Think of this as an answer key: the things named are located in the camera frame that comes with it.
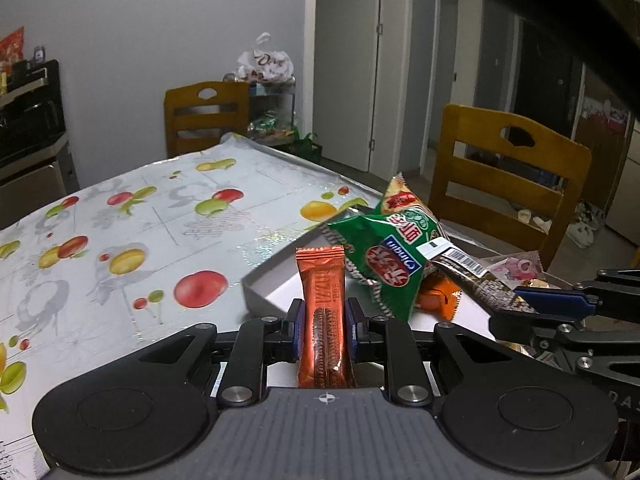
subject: wooden chair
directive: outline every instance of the wooden chair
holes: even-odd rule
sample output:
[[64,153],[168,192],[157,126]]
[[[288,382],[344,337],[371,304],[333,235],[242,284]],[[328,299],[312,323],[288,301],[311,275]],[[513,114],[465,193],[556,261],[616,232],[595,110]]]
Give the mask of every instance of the wooden chair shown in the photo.
[[629,267],[640,267],[640,248],[636,249],[636,254],[634,254]]
[[[514,146],[501,137],[500,131],[508,126],[526,130],[534,146]],[[564,178],[562,192],[507,171],[454,156],[456,141],[555,173]],[[429,208],[439,219],[476,229],[526,251],[538,250],[547,269],[572,218],[590,164],[591,152],[587,147],[526,117],[449,104],[442,115]],[[548,216],[553,220],[551,229],[545,234],[516,218],[449,196],[449,182],[479,189]]]
[[[200,92],[207,88],[215,90],[216,94],[209,98],[199,97]],[[236,105],[236,111],[198,114],[190,110],[198,106],[231,104]],[[164,95],[164,136],[169,158],[182,153],[200,152],[220,142],[217,137],[185,139],[178,132],[233,128],[238,134],[244,134],[248,125],[249,83],[207,81],[173,88]]]

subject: doorway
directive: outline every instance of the doorway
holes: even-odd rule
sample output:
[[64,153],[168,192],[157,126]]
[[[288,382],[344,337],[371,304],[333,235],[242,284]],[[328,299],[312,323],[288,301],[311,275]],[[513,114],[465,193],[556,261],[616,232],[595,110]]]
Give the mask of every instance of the doorway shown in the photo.
[[[569,50],[533,23],[522,20],[515,114],[571,137],[581,75],[582,63]],[[509,139],[513,144],[523,145],[528,138],[521,130],[511,129]]]

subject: orange snack wrapper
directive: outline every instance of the orange snack wrapper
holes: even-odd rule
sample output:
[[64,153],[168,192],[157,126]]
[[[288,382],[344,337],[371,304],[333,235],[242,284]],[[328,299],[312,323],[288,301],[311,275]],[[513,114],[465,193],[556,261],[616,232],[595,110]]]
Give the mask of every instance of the orange snack wrapper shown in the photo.
[[415,304],[425,312],[451,321],[460,302],[459,286],[439,272],[434,272],[422,280]]
[[306,308],[298,386],[354,387],[344,329],[344,247],[298,249],[296,261]]

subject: fruit-patterned tablecloth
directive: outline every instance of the fruit-patterned tablecloth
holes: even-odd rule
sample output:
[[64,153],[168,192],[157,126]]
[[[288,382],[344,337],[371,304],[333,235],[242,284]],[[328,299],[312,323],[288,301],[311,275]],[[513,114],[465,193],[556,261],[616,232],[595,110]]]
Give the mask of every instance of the fruit-patterned tablecloth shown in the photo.
[[52,387],[184,327],[236,330],[240,279],[379,195],[228,135],[50,204],[0,232],[0,478],[47,466],[31,414]]

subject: green snack bag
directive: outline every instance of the green snack bag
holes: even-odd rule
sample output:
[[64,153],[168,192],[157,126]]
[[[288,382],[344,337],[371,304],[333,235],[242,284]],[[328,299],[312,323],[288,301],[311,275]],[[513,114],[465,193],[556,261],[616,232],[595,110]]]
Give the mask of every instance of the green snack bag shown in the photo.
[[371,286],[374,301],[384,313],[404,321],[409,319],[424,275],[426,260],[417,247],[445,236],[417,198],[388,215],[331,222],[324,234],[332,243],[344,245],[347,270]]

